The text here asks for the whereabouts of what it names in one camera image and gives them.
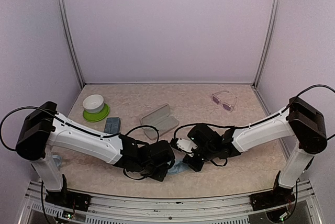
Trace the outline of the grey-blue glasses case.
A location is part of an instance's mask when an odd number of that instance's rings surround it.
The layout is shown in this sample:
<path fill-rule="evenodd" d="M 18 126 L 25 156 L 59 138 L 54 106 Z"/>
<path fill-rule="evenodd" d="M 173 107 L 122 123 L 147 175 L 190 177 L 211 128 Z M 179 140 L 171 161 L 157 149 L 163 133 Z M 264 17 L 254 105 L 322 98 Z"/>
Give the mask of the grey-blue glasses case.
<path fill-rule="evenodd" d="M 110 135 L 120 132 L 121 120 L 119 117 L 109 117 L 106 119 L 104 132 Z"/>

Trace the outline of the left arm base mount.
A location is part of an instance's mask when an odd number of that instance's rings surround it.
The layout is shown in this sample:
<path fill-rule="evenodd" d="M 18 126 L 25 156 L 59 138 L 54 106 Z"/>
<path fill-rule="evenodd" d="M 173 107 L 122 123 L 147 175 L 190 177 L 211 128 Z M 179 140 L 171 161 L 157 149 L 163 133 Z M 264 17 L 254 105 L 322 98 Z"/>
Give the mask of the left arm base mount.
<path fill-rule="evenodd" d="M 58 192 L 46 190 L 46 202 L 65 208 L 71 208 L 74 211 L 87 212 L 91 203 L 91 195 L 68 190 L 64 174 L 62 175 L 62 185 L 61 190 Z"/>

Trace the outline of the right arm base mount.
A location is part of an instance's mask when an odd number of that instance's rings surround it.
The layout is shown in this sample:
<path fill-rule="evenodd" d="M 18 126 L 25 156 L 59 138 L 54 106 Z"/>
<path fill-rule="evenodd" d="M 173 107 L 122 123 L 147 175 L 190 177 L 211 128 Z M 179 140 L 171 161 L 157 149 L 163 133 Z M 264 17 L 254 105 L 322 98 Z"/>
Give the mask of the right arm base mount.
<path fill-rule="evenodd" d="M 287 189 L 279 186 L 280 171 L 274 181 L 273 188 L 269 191 L 254 193 L 249 196 L 253 211 L 263 210 L 294 202 L 296 197 L 293 189 Z"/>

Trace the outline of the light blue cloth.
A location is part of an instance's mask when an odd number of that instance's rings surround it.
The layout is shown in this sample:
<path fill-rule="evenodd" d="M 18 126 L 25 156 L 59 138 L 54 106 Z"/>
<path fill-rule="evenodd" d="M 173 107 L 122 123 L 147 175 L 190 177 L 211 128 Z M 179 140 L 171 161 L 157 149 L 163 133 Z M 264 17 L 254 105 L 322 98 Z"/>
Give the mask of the light blue cloth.
<path fill-rule="evenodd" d="M 187 164 L 185 164 L 181 159 L 175 161 L 174 165 L 168 169 L 167 175 L 175 175 L 189 170 Z"/>

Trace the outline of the pink glasses case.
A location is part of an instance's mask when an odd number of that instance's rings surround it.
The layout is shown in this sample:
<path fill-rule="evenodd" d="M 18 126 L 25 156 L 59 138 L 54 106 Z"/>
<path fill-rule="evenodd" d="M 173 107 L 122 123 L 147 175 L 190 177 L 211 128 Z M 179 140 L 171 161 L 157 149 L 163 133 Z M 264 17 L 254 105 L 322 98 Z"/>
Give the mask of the pink glasses case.
<path fill-rule="evenodd" d="M 179 125 L 179 121 L 171 115 L 170 106 L 165 103 L 141 117 L 140 124 L 155 127 L 161 137 L 176 128 Z"/>

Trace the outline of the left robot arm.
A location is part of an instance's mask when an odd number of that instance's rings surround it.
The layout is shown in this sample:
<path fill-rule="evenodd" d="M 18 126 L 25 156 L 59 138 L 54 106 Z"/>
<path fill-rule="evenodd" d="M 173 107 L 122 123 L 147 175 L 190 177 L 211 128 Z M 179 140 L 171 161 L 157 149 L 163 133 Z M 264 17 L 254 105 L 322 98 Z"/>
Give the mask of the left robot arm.
<path fill-rule="evenodd" d="M 52 147 L 83 153 L 124 172 L 139 173 L 142 179 L 159 182 L 175 163 L 166 140 L 149 144 L 120 133 L 108 135 L 68 119 L 56 108 L 54 102 L 31 107 L 33 111 L 24 120 L 15 150 L 32 163 L 47 191 L 63 206 L 73 201 L 73 193 L 65 188 L 65 177 L 51 155 Z"/>

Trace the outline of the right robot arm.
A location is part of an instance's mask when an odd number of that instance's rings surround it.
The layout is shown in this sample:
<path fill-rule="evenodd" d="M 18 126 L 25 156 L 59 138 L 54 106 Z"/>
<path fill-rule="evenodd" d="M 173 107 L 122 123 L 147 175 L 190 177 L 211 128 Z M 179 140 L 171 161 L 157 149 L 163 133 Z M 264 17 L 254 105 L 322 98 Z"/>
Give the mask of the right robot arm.
<path fill-rule="evenodd" d="M 248 126 L 232 127 L 223 135 L 205 124 L 196 124 L 187 139 L 177 139 L 176 146 L 186 152 L 185 163 L 198 172 L 206 161 L 227 160 L 284 137 L 294 137 L 297 142 L 278 175 L 278 185 L 268 193 L 268 201 L 279 205 L 314 156 L 324 151 L 328 143 L 323 114 L 301 98 L 291 98 L 288 106 L 274 115 Z"/>

